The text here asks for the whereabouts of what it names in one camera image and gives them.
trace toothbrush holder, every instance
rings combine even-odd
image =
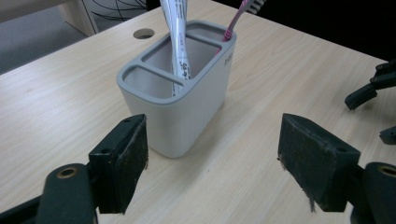
[[[131,113],[146,114],[148,145],[168,158],[184,155],[224,101],[236,33],[222,42],[227,28],[189,21],[186,49],[191,79],[172,74],[172,44],[166,35],[127,63],[117,83]],[[172,96],[172,85],[183,86]]]

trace white toothpaste tube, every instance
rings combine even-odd
[[[186,0],[161,0],[161,7],[169,27],[172,42],[172,72],[184,80],[191,79],[190,63],[186,51]],[[176,83],[172,86],[173,96],[183,90]]]

